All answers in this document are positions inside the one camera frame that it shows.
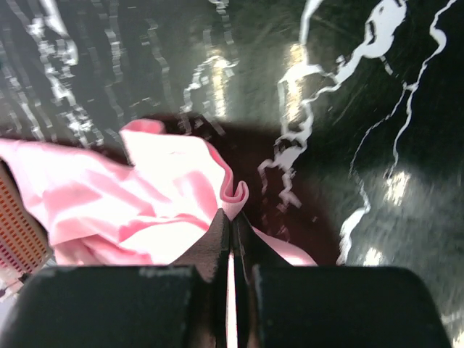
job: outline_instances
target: black marble surface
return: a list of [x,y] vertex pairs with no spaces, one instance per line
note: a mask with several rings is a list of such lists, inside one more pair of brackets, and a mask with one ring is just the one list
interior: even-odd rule
[[1,132],[117,150],[121,126],[157,114],[218,147],[267,233],[320,264],[415,271],[462,347],[463,14],[464,0],[0,0]]

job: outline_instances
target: towel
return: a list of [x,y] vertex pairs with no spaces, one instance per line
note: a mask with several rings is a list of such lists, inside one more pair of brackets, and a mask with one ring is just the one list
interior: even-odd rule
[[[165,134],[136,120],[121,131],[133,166],[87,149],[0,139],[25,209],[49,233],[59,265],[168,265],[200,239],[219,208],[230,220],[248,199],[245,182],[208,142]],[[255,233],[293,265],[301,249]]]

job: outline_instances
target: pink fabric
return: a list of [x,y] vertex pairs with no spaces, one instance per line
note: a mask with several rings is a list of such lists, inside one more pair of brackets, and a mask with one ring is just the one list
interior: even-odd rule
[[[134,167],[96,152],[0,139],[26,210],[49,232],[61,265],[166,265],[205,231],[218,210],[233,219],[248,199],[215,148],[137,120],[120,134]],[[256,231],[294,265],[301,249]]]

